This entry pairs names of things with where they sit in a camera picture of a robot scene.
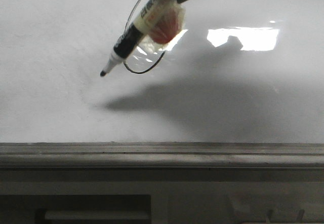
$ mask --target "black marker tip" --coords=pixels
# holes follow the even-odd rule
[[[105,71],[101,71],[100,76],[104,77],[107,73]]]

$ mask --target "whiteboard marker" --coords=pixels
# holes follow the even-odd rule
[[[117,64],[127,59],[135,47],[157,24],[163,14],[173,5],[175,0],[149,0],[135,20],[112,49],[108,63],[102,69],[100,76],[109,73]]]

